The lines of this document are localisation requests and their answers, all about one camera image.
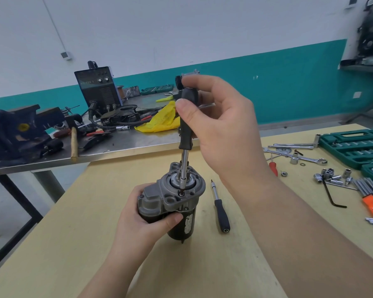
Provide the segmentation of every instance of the wooden hammer handle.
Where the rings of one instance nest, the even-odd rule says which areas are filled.
[[[73,162],[78,160],[78,133],[75,127],[72,127],[71,138],[70,138],[70,159]]]

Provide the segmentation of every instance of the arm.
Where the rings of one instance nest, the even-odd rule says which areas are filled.
[[[204,159],[241,208],[286,294],[373,297],[373,259],[269,169],[252,102],[217,77],[190,75],[182,81],[202,90],[204,103],[215,102],[206,114],[188,100],[177,100],[176,107],[200,139]]]
[[[137,197],[148,185],[136,186],[131,192],[120,214],[110,252],[78,298],[125,297],[135,273],[155,242],[183,219],[182,214],[174,213],[148,224],[139,216]]]

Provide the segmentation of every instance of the open green toolbox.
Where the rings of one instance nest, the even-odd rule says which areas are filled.
[[[172,91],[173,88],[174,88],[174,85],[164,85],[164,86],[150,87],[150,88],[146,88],[146,89],[142,90],[140,93],[141,93],[141,95],[163,93],[163,92]]]
[[[319,145],[351,168],[373,180],[373,130],[324,134]]]

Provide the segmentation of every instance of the green painted wall section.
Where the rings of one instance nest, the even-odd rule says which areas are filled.
[[[252,100],[260,124],[354,112],[373,101],[373,73],[337,69],[345,44],[337,40],[247,55],[118,77],[115,83],[144,89],[174,83],[175,75],[198,69],[225,79]],[[352,98],[356,91],[361,98]],[[32,104],[81,105],[78,113],[87,109],[78,85],[0,98],[4,110]]]

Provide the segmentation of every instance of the hand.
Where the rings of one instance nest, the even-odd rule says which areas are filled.
[[[122,266],[130,266],[135,271],[163,235],[175,227],[182,219],[181,213],[172,213],[162,220],[148,224],[137,210],[137,197],[152,183],[134,187],[126,205],[120,213],[119,222],[108,258]]]
[[[219,77],[187,75],[182,83],[202,90],[199,95],[203,104],[215,103],[207,115],[186,99],[175,104],[181,118],[199,138],[204,160],[223,183],[250,182],[251,177],[271,173],[253,103]]]

